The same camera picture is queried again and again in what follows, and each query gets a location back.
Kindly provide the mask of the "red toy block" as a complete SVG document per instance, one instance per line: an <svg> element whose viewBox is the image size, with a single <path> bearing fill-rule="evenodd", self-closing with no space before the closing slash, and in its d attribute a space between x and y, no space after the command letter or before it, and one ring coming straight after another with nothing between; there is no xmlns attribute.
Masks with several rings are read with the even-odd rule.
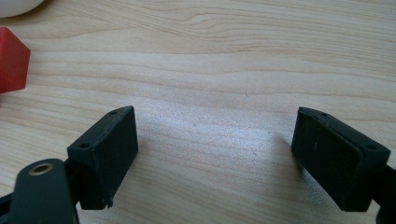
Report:
<svg viewBox="0 0 396 224"><path fill-rule="evenodd" d="M7 27L0 27L0 93L25 88L30 53Z"/></svg>

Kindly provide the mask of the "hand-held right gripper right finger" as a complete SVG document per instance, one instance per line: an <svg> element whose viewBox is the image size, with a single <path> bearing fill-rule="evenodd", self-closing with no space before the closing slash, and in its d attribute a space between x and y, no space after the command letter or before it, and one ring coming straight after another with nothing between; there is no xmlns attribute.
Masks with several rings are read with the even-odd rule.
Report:
<svg viewBox="0 0 396 224"><path fill-rule="evenodd" d="M299 108L291 152L341 210L365 212L372 201L391 208L390 150L341 120Z"/></svg>

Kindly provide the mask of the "white plastic bin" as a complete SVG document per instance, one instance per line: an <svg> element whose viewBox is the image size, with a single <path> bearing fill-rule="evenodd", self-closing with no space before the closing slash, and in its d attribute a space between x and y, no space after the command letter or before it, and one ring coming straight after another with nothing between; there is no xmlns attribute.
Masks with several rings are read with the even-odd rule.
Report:
<svg viewBox="0 0 396 224"><path fill-rule="evenodd" d="M0 0L0 18L18 16L38 7L44 0Z"/></svg>

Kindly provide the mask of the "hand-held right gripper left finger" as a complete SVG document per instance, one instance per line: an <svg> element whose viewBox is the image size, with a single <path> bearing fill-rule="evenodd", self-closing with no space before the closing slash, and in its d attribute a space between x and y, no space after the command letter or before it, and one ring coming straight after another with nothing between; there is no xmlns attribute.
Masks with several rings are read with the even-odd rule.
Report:
<svg viewBox="0 0 396 224"><path fill-rule="evenodd" d="M113 198L138 152L134 108L112 110L67 148L67 163L85 210L102 210Z"/></svg>

